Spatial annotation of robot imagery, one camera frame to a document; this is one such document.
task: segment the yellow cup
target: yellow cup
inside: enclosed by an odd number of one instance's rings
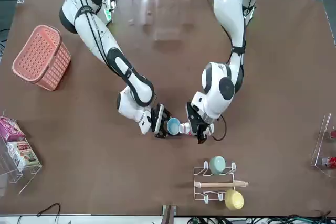
[[[224,201],[229,210],[242,209],[244,206],[244,198],[242,194],[236,190],[226,191]]]

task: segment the cup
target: cup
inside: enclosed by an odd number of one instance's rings
[[[229,210],[239,210],[244,206],[244,198],[242,194],[235,190],[226,191],[224,202]]]
[[[169,134],[176,136],[179,134],[180,121],[177,118],[170,118],[166,127]]]
[[[225,159],[221,156],[213,157],[209,163],[210,170],[215,175],[221,174],[224,171],[225,166]]]

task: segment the clear plastic shelf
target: clear plastic shelf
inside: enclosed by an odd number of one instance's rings
[[[336,118],[331,113],[323,117],[311,167],[316,167],[328,177],[335,178],[336,168],[328,168],[322,164],[322,159],[328,157],[336,157]]]
[[[0,197],[8,190],[22,193],[42,168],[40,161],[37,161],[38,165],[25,166],[19,170],[8,153],[5,140],[0,136]]]

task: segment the blue cup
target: blue cup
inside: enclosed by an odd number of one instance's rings
[[[215,175],[221,174],[224,171],[225,166],[226,166],[225,159],[221,156],[213,157],[210,160],[209,167],[211,172]]]
[[[180,121],[177,118],[170,118],[167,122],[167,131],[169,134],[176,136],[179,134]]]

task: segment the green cup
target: green cup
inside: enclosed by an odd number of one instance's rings
[[[219,175],[224,171],[225,165],[225,159],[221,156],[216,156],[210,160],[209,167],[213,174]]]

